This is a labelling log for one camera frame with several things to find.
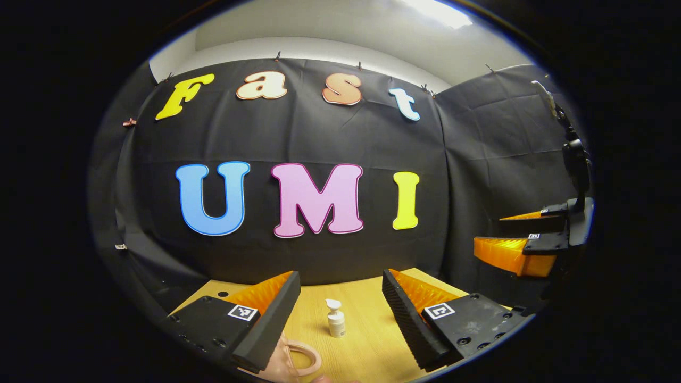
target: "mug handle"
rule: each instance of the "mug handle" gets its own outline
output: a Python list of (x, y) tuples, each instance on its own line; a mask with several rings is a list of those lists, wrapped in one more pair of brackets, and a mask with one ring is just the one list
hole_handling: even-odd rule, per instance
[(289, 350), (301, 352), (312, 361), (312, 365), (310, 367), (296, 369), (299, 376), (310, 375), (311, 373), (317, 372), (317, 370), (321, 368), (321, 355), (319, 355), (319, 353), (312, 348), (312, 346), (301, 341), (289, 340)]

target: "yellow letter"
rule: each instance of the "yellow letter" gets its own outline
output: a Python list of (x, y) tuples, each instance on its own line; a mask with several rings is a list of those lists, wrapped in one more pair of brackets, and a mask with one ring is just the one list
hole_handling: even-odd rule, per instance
[(199, 93), (201, 84), (210, 84), (214, 79), (215, 75), (211, 73), (175, 84), (175, 90), (170, 95), (168, 102), (165, 103), (163, 110), (156, 114), (156, 121), (179, 114), (182, 111), (182, 106), (180, 105), (182, 99), (184, 98), (185, 102), (190, 102), (196, 93)]
[(285, 95), (284, 80), (286, 77), (279, 72), (258, 72), (251, 74), (244, 79), (247, 84), (243, 84), (236, 90), (236, 97), (240, 99), (256, 99), (264, 97), (266, 99), (280, 98)]
[(362, 81), (354, 74), (334, 73), (326, 78), (321, 96), (329, 104), (354, 105), (362, 99), (362, 92), (357, 89), (360, 85)]
[(412, 172), (399, 172), (392, 176), (397, 183), (397, 218), (392, 222), (395, 230), (412, 229), (419, 223), (416, 217), (416, 184), (419, 176)]

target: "wooden table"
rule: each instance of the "wooden table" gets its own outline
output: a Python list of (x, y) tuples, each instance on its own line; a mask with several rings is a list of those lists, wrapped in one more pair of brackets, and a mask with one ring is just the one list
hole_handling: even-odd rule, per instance
[[(405, 270), (403, 273), (456, 296), (468, 294), (418, 269)], [(383, 277), (375, 277), (341, 284), (301, 287), (300, 296), (286, 322), (284, 333), (289, 339), (314, 347), (322, 358), (321, 369), (312, 375), (301, 377), (301, 383), (308, 383), (321, 374), (330, 376), (335, 383), (352, 380), (359, 380), (361, 383), (399, 383), (427, 375), (416, 364), (383, 297), (382, 279)], [(249, 286), (211, 280), (175, 311), (201, 296), (218, 298), (218, 292), (233, 294)], [(326, 298), (336, 299), (343, 304), (340, 310), (345, 314), (347, 332), (343, 338), (334, 338), (329, 334), (326, 319), (329, 309), (324, 301)], [(309, 366), (305, 355), (297, 352), (291, 354), (297, 368)]]

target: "black cloth backdrop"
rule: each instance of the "black cloth backdrop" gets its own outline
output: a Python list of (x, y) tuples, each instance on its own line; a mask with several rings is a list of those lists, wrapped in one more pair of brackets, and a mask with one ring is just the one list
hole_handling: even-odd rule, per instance
[[(236, 97), (246, 76), (268, 70), (286, 76), (285, 96)], [(362, 101), (339, 106), (323, 100), (324, 81), (337, 72), (361, 79)], [(209, 73), (215, 75), (213, 82), (183, 103), (180, 114), (155, 120), (177, 82)], [(148, 307), (168, 312), (209, 278), (254, 284), (288, 270), (300, 271), (302, 284), (310, 285), (417, 267), (505, 305), (534, 303), (545, 284), (513, 278), (473, 256), (473, 237), (494, 235), (496, 219), (575, 196), (560, 153), (563, 130), (530, 81), (540, 80), (553, 92), (574, 122), (576, 111), (534, 65), (474, 78), (436, 98), (397, 78), (314, 60), (222, 63), (171, 77), (155, 88), (146, 83), (150, 74), (145, 63), (104, 119), (95, 152), (110, 157), (93, 157), (90, 190), (103, 257), (114, 274), (127, 275), (118, 282), (148, 316), (160, 318), (158, 309)], [(414, 98), (419, 121), (401, 115), (387, 92), (396, 87)], [(116, 107), (126, 103), (130, 107)], [(125, 131), (121, 122), (135, 116), (137, 125)], [(244, 177), (243, 224), (225, 236), (196, 233), (182, 218), (175, 170), (208, 166), (204, 206), (207, 214), (220, 216), (224, 180), (217, 166), (226, 161), (251, 165)], [(270, 171), (284, 162), (304, 164), (320, 189), (335, 165), (360, 165), (364, 228), (332, 234), (326, 229), (331, 212), (319, 234), (306, 227), (298, 238), (276, 237), (279, 183)], [(112, 217), (106, 188), (116, 168)], [(392, 176), (399, 171), (420, 177), (414, 229), (392, 228), (398, 204)], [(97, 235), (106, 231), (106, 222), (117, 225), (118, 237)], [(299, 222), (306, 226), (301, 215)], [(122, 242), (127, 251), (113, 250)]]

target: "orange soft gripper pad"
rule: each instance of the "orange soft gripper pad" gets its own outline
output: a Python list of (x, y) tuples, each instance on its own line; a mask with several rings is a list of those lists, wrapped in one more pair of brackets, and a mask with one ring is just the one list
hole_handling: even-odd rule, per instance
[(526, 238), (476, 236), (473, 239), (473, 255), (492, 266), (511, 271), (518, 277), (547, 277), (556, 256), (525, 256), (522, 250), (526, 243)]
[(423, 312), (426, 307), (459, 298), (459, 296), (456, 296), (451, 292), (446, 292), (441, 288), (427, 284), (420, 279), (410, 277), (393, 269), (388, 270), (390, 270), (390, 273), (395, 277), (397, 283), (399, 283), (400, 286), (402, 286), (402, 289), (407, 293), (409, 300), (414, 307), (416, 307), (416, 311), (419, 315), (421, 315), (421, 312)]
[(279, 293), (281, 286), (284, 286), (284, 283), (289, 279), (292, 273), (293, 271), (288, 271), (277, 275), (276, 277), (272, 277), (221, 299), (234, 303), (235, 305), (257, 309), (260, 312), (260, 316), (262, 316)]
[(511, 221), (513, 219), (537, 219), (537, 218), (541, 218), (541, 211), (533, 211), (532, 213), (514, 215), (513, 217), (499, 218), (499, 221)]

